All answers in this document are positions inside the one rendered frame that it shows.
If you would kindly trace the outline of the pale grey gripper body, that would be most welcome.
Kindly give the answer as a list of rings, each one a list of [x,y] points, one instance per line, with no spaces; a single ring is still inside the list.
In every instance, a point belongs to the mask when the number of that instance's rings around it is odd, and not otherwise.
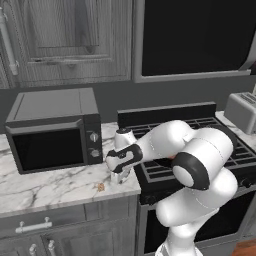
[[[130,168],[124,168],[120,173],[111,172],[111,182],[114,184],[121,184],[130,174]]]

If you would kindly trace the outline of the wide grey base cupboard door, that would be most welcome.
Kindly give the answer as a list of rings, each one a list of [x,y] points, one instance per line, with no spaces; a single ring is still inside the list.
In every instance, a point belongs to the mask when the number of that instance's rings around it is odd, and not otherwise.
[[[56,256],[134,256],[135,224],[132,218],[77,224],[41,236],[47,256],[49,240]]]

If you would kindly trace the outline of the grey drawer front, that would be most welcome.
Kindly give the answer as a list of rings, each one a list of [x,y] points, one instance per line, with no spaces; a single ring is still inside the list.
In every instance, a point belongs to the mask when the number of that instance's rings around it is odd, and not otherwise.
[[[16,229],[24,222],[24,227],[42,224],[48,217],[53,227],[79,223],[85,220],[82,205],[50,209],[21,215],[0,217],[0,238],[17,236]]]

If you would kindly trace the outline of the black gas stove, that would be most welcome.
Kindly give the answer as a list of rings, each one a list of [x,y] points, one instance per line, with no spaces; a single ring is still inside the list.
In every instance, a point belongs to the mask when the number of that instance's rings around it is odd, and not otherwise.
[[[183,120],[194,129],[219,125],[221,121],[216,118],[215,112],[214,102],[120,110],[118,126],[131,129],[136,138],[141,138],[154,127],[170,120]],[[239,188],[235,198],[245,190],[256,191],[256,149],[238,140],[225,167],[236,176],[238,181]],[[154,161],[142,163],[135,166],[134,170],[141,187],[137,208],[136,256],[145,256],[144,243],[148,212],[155,211],[159,200],[180,190],[182,185],[174,178],[170,165],[165,160],[158,163]],[[250,188],[242,185],[244,179],[252,182]]]

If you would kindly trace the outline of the black microwave door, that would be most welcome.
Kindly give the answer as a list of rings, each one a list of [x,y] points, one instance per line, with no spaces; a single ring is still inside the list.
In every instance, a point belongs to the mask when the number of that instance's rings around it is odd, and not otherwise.
[[[18,172],[29,174],[86,163],[82,119],[27,127],[6,126]]]

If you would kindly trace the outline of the black microwave oven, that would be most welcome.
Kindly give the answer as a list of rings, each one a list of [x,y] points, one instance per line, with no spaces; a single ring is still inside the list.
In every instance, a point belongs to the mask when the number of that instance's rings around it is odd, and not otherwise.
[[[101,118],[94,91],[91,88],[63,89],[20,93],[6,119],[4,128],[68,123],[82,119],[85,131],[86,163],[94,165],[103,162]],[[90,140],[95,132],[96,142]],[[100,151],[99,157],[92,157],[91,151]]]

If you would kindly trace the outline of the black oven door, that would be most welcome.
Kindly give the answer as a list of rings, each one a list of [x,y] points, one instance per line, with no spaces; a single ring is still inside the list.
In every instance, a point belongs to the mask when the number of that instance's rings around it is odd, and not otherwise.
[[[222,206],[197,232],[195,245],[204,256],[231,256],[235,243],[241,238],[256,206],[256,191],[245,190]],[[164,242],[168,229],[156,218],[154,210],[148,212],[144,255],[154,256]]]

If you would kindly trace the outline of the narrow grey base cupboard door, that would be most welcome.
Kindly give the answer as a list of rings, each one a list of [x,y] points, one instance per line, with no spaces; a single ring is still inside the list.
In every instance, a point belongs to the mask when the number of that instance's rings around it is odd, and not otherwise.
[[[0,240],[0,256],[30,256],[29,248],[37,245],[37,256],[42,256],[37,239],[34,237],[20,237]]]

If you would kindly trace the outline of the silver toaster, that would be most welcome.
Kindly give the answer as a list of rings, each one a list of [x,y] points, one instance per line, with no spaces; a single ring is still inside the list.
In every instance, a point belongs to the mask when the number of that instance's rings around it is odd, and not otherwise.
[[[256,96],[250,92],[230,94],[224,116],[245,134],[256,134]]]

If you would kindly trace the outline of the grey framed black range hood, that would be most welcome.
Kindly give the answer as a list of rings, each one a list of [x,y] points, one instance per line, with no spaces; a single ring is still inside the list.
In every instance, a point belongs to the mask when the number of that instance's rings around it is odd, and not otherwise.
[[[134,0],[136,83],[247,76],[256,0]]]

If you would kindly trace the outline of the grey wooden wall cupboard door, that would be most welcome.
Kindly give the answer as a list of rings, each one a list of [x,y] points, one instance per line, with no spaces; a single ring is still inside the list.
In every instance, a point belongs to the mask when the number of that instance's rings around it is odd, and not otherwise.
[[[22,87],[131,74],[133,0],[9,0]]]

